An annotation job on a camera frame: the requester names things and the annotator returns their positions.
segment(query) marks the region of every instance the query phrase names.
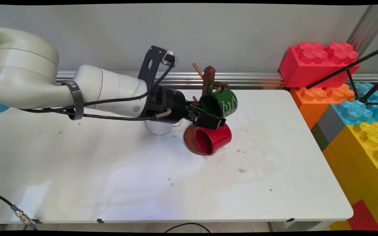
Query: white mug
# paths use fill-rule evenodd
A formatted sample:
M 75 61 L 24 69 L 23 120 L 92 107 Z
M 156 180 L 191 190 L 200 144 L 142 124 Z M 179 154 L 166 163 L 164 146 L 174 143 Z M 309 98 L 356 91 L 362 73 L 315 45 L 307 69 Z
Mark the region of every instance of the white mug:
M 183 119 L 181 119 L 176 124 L 162 123 L 156 121 L 147 121 L 148 130 L 155 135 L 164 135 L 169 133 L 172 127 L 179 127 L 182 124 Z

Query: wooden base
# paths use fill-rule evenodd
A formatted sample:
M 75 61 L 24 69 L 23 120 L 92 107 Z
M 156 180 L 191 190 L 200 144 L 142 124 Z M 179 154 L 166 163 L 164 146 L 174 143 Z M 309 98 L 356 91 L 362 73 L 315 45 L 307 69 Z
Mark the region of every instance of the wooden base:
M 193 152 L 197 155 L 205 156 L 199 149 L 198 145 L 195 141 L 195 129 L 196 126 L 190 125 L 186 128 L 185 132 L 183 133 L 183 140 L 185 141 L 185 145 L 189 149 L 189 151 Z

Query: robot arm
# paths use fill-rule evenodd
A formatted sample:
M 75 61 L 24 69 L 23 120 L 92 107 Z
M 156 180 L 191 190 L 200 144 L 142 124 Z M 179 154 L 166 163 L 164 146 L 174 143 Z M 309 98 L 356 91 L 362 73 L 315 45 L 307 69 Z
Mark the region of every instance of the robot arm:
M 57 50 L 44 39 L 0 27 L 0 102 L 19 109 L 73 106 L 69 88 L 55 85 L 58 63 Z M 174 124 L 185 118 L 200 127 L 222 127 L 224 118 L 210 115 L 189 103 L 180 91 L 160 85 L 152 88 L 160 63 L 175 66 L 177 57 L 171 51 L 151 46 L 138 79 L 83 65 L 78 68 L 74 82 L 81 90 L 86 108 L 132 118 L 152 117 L 171 110 L 166 117 L 157 117 L 156 121 Z M 150 89 L 150 93 L 140 99 L 102 102 L 136 97 Z

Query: giant lego brick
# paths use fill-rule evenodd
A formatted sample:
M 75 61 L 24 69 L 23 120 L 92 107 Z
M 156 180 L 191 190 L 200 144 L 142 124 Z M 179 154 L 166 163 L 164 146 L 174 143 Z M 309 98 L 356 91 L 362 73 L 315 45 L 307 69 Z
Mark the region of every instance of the giant lego brick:
M 324 154 L 327 160 L 328 157 L 337 157 L 340 165 L 330 166 L 338 181 L 345 182 L 347 177 L 351 179 L 378 224 L 378 123 L 345 126 Z M 342 168 L 347 176 L 340 174 Z
M 312 135 L 315 138 L 321 151 L 324 151 L 324 149 L 329 145 L 329 142 L 327 141 L 319 125 L 315 124 L 315 126 L 313 126 L 313 128 L 310 131 L 312 132 Z
M 332 143 L 324 149 L 323 155 L 351 206 L 362 200 L 363 198 L 360 196 L 356 186 L 340 161 L 342 156 L 337 153 Z
M 330 230 L 352 230 L 348 221 L 336 221 L 329 226 Z
M 372 214 L 367 209 L 364 201 L 359 201 L 352 206 L 354 216 L 348 219 L 352 230 L 374 230 L 378 231 L 378 225 Z
M 356 100 L 331 104 L 317 124 L 327 141 L 331 143 L 346 125 L 359 125 L 361 122 L 378 123 L 378 105 L 366 106 Z
M 370 83 L 354 83 L 354 85 L 357 89 L 357 94 L 360 97 L 364 96 L 374 86 Z M 374 103 L 378 103 L 378 90 L 369 97 L 368 101 L 370 100 L 372 100 Z
M 342 42 L 332 42 L 327 47 L 313 42 L 302 42 L 292 46 L 279 66 L 285 86 L 290 88 L 307 87 L 331 73 L 351 64 L 358 57 L 353 46 Z M 349 69 L 353 74 L 360 66 Z M 316 88 L 337 88 L 348 79 L 346 71 L 316 85 Z
M 347 127 L 364 152 L 353 158 L 345 170 L 378 224 L 378 123 Z
M 329 104 L 342 103 L 354 95 L 346 84 L 339 88 L 291 88 L 290 93 L 309 129 L 313 128 Z

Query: black tape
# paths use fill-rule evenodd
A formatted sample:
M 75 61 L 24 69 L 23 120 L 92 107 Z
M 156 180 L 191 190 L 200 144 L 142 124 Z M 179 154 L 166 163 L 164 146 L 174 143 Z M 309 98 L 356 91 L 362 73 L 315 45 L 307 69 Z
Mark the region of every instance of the black tape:
M 75 114 L 68 115 L 69 118 L 73 121 L 80 120 L 84 116 L 84 99 L 80 88 L 73 80 L 62 83 L 62 85 L 67 85 L 67 87 L 71 91 L 72 99 L 74 99 Z

